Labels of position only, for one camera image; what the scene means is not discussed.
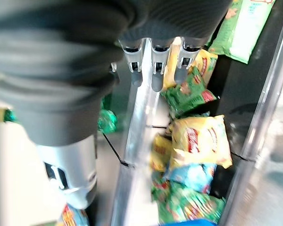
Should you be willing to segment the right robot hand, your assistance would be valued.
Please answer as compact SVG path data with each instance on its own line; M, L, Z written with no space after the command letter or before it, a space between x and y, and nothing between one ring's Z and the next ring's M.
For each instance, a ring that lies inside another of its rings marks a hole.
M87 208L96 192L101 99L123 57L142 83L151 41L152 89L160 91L170 46L183 38L177 81L226 14L228 0L0 0L0 98L37 145L66 202Z

